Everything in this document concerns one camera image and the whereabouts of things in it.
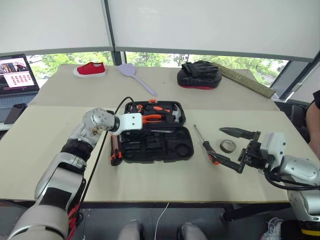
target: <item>tape roll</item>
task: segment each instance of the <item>tape roll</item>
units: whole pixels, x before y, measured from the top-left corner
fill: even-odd
[[[234,141],[225,139],[220,143],[220,149],[226,153],[230,154],[236,149],[236,144]]]

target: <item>window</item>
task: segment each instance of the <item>window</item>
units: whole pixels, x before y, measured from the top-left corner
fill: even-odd
[[[268,58],[211,56],[171,53],[126,52],[126,60],[138,67],[178,68],[185,62],[205,60],[215,62],[230,69],[249,69],[257,81],[270,86],[284,69],[287,60]]]
[[[26,59],[40,88],[58,70],[61,64],[87,64],[89,62],[103,62],[105,65],[114,64],[109,51],[31,55],[27,56]]]

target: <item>tool case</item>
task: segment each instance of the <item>tool case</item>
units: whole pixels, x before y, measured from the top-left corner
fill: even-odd
[[[186,115],[176,101],[139,101],[126,104],[124,113],[141,113],[141,130],[119,136],[122,158],[127,163],[165,163],[188,160],[194,154]]]

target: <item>red sneaker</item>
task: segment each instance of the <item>red sneaker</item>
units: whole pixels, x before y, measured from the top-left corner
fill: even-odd
[[[107,73],[103,62],[98,63],[92,61],[86,65],[73,69],[72,72],[79,78],[99,77],[104,76]]]

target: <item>orange pliers handle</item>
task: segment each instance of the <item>orange pliers handle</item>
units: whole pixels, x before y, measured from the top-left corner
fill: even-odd
[[[143,124],[150,124],[150,123],[160,123],[162,116],[159,114],[151,114],[151,115],[145,115],[142,116],[142,123]]]

